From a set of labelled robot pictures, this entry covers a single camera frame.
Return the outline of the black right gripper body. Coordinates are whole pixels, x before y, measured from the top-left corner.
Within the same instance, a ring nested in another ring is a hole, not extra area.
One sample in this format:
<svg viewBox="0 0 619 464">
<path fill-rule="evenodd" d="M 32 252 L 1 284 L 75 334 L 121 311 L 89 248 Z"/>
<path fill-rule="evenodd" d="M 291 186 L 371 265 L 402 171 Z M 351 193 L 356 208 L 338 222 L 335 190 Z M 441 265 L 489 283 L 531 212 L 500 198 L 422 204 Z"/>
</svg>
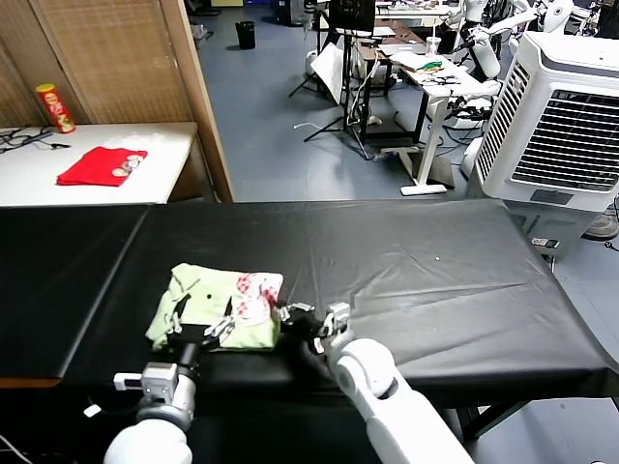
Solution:
<svg viewBox="0 0 619 464">
<path fill-rule="evenodd" d="M 282 332 L 293 334 L 307 343 L 313 343 L 323 326 L 313 312 L 291 311 L 289 317 L 282 322 Z"/>
</svg>

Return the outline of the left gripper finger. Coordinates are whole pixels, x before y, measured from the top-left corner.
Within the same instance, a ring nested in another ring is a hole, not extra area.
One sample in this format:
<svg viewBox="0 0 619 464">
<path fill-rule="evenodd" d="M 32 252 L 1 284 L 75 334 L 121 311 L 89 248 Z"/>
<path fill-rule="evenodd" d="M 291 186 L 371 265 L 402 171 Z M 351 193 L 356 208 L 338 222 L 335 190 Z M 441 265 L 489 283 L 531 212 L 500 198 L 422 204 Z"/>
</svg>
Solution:
<svg viewBox="0 0 619 464">
<path fill-rule="evenodd" d="M 208 340 L 224 340 L 235 329 L 236 322 L 233 316 L 232 299 L 229 299 L 223 316 L 217 323 L 209 326 L 204 331 L 204 338 Z"/>
<path fill-rule="evenodd" d="M 173 307 L 173 309 L 164 315 L 164 323 L 166 324 L 167 334 L 180 334 L 182 332 L 182 316 L 185 311 L 188 300 L 192 297 L 191 294 L 185 294 Z"/>
</svg>

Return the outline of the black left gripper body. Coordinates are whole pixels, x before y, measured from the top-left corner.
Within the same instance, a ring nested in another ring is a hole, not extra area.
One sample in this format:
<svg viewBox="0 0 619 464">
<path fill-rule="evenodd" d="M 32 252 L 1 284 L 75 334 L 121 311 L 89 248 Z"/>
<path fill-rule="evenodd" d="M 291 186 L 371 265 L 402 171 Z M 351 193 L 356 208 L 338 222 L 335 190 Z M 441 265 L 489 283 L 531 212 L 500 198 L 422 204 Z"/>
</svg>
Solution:
<svg viewBox="0 0 619 464">
<path fill-rule="evenodd" d="M 166 338 L 168 346 L 178 352 L 190 345 L 208 351 L 219 348 L 219 338 L 212 334 L 211 325 L 182 325 L 179 332 L 168 333 Z"/>
</svg>

